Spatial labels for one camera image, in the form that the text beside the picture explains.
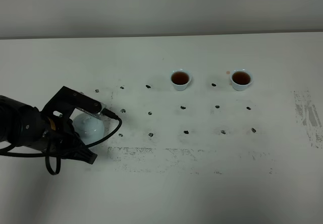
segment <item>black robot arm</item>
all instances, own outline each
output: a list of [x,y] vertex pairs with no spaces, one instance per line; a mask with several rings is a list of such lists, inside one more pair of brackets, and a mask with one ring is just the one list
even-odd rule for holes
[[[96,118],[106,115],[118,120],[119,124],[101,140],[85,145],[75,132],[70,119],[76,108]],[[61,88],[41,112],[35,107],[0,96],[0,142],[8,141],[11,144],[0,149],[0,155],[45,157],[47,170],[52,175],[56,175],[60,171],[61,159],[74,159],[93,164],[97,155],[88,148],[108,139],[121,124],[121,119],[106,109],[104,104],[67,87]],[[30,147],[42,153],[9,152],[19,146]],[[57,159],[55,171],[51,169],[50,156]]]

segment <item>white cup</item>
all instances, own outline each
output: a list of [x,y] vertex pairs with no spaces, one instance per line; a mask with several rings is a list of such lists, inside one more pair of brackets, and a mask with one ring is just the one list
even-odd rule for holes
[[[248,84],[237,84],[236,82],[233,81],[232,79],[232,76],[236,73],[236,72],[244,72],[246,74],[248,74],[250,76],[250,82]],[[231,83],[232,83],[232,87],[235,89],[235,90],[238,90],[238,91],[242,91],[242,90],[245,90],[246,88],[249,87],[249,85],[252,84],[253,82],[253,77],[252,77],[252,74],[245,70],[245,69],[236,69],[234,70],[231,74],[230,74],[230,80],[231,80]]]
[[[172,81],[172,76],[177,72],[183,72],[183,73],[188,75],[188,81],[187,81],[186,84],[175,84]],[[171,83],[172,83],[173,87],[178,91],[182,91],[182,90],[186,89],[187,85],[192,81],[192,75],[188,71],[186,71],[184,69],[179,69],[179,70],[172,71],[170,79],[171,79]]]

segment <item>table surface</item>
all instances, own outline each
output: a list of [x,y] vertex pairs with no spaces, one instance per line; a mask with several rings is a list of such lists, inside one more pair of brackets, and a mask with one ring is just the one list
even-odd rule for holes
[[[321,223],[322,58],[317,32],[1,40],[1,95],[42,109],[67,86],[123,120],[58,176],[0,157],[2,223]],[[238,68],[254,77],[240,92]]]

